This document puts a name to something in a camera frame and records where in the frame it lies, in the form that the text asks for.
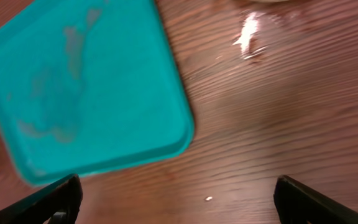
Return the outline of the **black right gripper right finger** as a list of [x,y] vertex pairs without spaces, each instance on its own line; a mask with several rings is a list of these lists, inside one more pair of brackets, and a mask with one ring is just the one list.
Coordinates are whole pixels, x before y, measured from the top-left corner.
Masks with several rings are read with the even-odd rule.
[[277,179],[273,194],[281,224],[358,224],[358,213],[287,176]]

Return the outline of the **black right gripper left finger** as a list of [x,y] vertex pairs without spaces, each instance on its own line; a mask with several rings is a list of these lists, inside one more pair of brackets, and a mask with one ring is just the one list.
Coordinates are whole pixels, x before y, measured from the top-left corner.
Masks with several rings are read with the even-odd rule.
[[0,223],[75,224],[82,199],[80,179],[70,174],[0,210]]

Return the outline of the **yellow-green plate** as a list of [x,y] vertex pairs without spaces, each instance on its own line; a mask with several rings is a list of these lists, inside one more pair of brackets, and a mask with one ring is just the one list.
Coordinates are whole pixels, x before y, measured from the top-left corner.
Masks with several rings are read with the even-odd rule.
[[289,0],[250,0],[253,2],[261,2],[261,3],[276,3],[276,2],[285,2]]

